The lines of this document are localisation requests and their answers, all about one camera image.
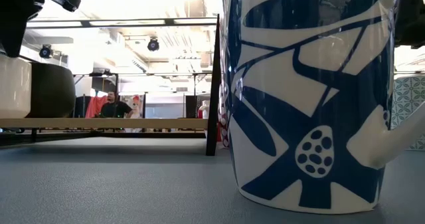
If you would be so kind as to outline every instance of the black t-shirt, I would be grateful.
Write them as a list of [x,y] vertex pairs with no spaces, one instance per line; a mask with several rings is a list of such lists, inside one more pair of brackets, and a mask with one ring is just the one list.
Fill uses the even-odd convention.
[[[100,110],[101,118],[113,118],[114,117],[114,103],[106,103],[102,106]],[[128,106],[125,102],[118,101],[117,102],[117,111],[116,118],[123,118],[124,114],[129,114],[132,111],[130,106]]]

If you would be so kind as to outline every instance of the dark pot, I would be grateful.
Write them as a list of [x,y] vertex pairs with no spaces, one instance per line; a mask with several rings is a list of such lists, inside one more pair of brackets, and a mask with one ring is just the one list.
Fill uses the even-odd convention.
[[33,62],[31,111],[27,118],[63,118],[75,105],[74,76],[67,68]]

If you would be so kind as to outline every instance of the shelf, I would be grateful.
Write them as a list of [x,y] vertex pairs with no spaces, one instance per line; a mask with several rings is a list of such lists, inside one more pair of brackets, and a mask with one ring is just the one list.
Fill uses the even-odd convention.
[[1,128],[202,128],[208,120],[123,118],[21,118],[0,119]]

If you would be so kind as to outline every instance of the blue and white mug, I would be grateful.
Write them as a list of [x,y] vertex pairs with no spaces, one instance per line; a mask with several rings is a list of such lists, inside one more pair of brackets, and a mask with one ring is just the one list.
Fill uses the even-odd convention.
[[390,131],[394,0],[223,0],[223,87],[238,188],[308,213],[378,203],[385,163],[422,132]]

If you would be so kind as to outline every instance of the ceiling light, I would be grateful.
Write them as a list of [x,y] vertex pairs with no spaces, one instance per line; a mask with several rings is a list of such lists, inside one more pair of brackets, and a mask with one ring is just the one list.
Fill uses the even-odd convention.
[[164,25],[165,21],[163,19],[158,20],[140,20],[140,21],[90,21],[93,26],[104,26],[104,25]]
[[40,22],[40,21],[31,21],[27,23],[27,28],[39,28],[39,27],[81,27],[81,23],[78,21],[50,21],[50,22]]
[[188,25],[196,25],[196,24],[206,24],[206,23],[217,23],[217,18],[204,18],[204,19],[174,19],[175,24],[188,24]]

